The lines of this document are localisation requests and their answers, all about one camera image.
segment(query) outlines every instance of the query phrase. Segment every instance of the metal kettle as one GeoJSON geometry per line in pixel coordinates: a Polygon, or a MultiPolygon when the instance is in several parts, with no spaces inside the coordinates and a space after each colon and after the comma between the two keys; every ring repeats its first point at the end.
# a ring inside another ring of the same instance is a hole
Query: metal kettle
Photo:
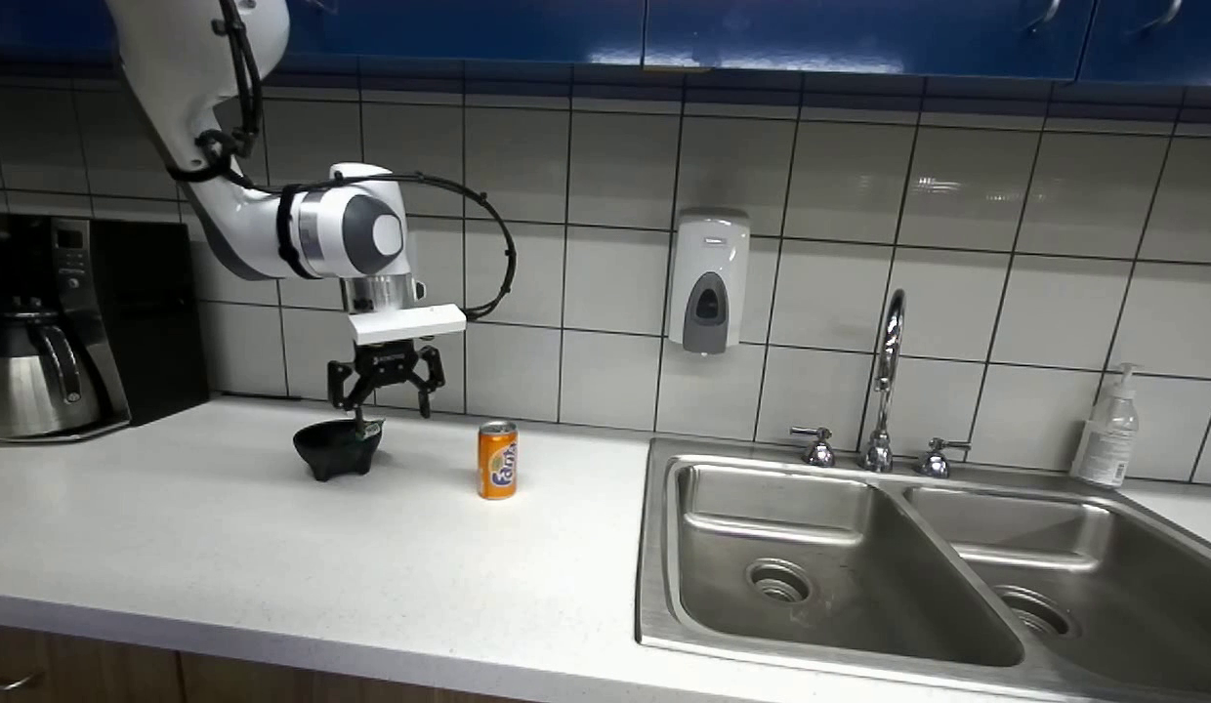
{"type": "Polygon", "coordinates": [[[85,431],[98,378],[59,312],[0,312],[0,443],[85,431]]]}

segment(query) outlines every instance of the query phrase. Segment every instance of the white soap dispenser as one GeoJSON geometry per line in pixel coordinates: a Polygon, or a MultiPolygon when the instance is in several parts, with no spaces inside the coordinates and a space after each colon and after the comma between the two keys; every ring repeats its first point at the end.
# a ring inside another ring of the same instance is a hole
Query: white soap dispenser
{"type": "Polygon", "coordinates": [[[677,229],[670,338],[720,357],[740,342],[750,286],[750,220],[684,212],[677,229]]]}
{"type": "Polygon", "coordinates": [[[1129,457],[1132,457],[1132,443],[1141,435],[1132,378],[1138,370],[1124,368],[1118,384],[1107,384],[1103,401],[1089,410],[1081,424],[1081,443],[1072,466],[1075,475],[1089,484],[1123,488],[1129,457]]]}

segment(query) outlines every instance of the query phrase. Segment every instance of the faucet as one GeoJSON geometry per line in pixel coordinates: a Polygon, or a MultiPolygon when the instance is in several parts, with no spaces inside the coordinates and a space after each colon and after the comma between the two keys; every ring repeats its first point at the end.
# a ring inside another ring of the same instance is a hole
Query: faucet
{"type": "Polygon", "coordinates": [[[886,405],[896,389],[896,370],[903,363],[903,328],[907,328],[907,294],[896,288],[886,299],[886,316],[881,328],[881,359],[874,359],[874,431],[865,443],[865,466],[874,473],[896,467],[891,435],[886,435],[886,405]]]}

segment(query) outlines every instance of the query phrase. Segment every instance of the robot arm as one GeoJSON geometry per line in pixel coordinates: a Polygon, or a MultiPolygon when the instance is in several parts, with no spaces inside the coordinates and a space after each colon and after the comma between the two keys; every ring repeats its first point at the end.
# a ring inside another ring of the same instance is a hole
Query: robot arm
{"type": "Polygon", "coordinates": [[[493,312],[495,299],[486,312],[461,312],[457,305],[414,307],[424,288],[412,269],[407,208],[386,169],[331,165],[323,182],[263,193],[233,165],[252,145],[233,145],[218,130],[214,104],[233,94],[246,104],[246,89],[259,94],[259,83],[287,55],[287,0],[106,5],[119,22],[123,72],[172,177],[190,197],[214,259],[239,277],[357,282],[357,363],[328,368],[331,401],[357,410],[384,384],[414,384],[425,410],[425,394],[440,387],[440,368],[414,338],[461,333],[465,319],[493,312]]]}

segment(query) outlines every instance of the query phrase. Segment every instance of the sink drain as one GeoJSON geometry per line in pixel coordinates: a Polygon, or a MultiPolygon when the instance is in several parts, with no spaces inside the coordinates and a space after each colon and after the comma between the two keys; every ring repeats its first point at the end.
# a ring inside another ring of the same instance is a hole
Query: sink drain
{"type": "Polygon", "coordinates": [[[1075,633],[1075,620],[1063,608],[1055,608],[1038,591],[999,586],[999,603],[1034,637],[1072,637],[1075,633]]]}
{"type": "Polygon", "coordinates": [[[746,568],[746,578],[750,578],[753,592],[762,592],[771,603],[809,603],[814,598],[809,573],[791,558],[759,558],[746,568]]]}

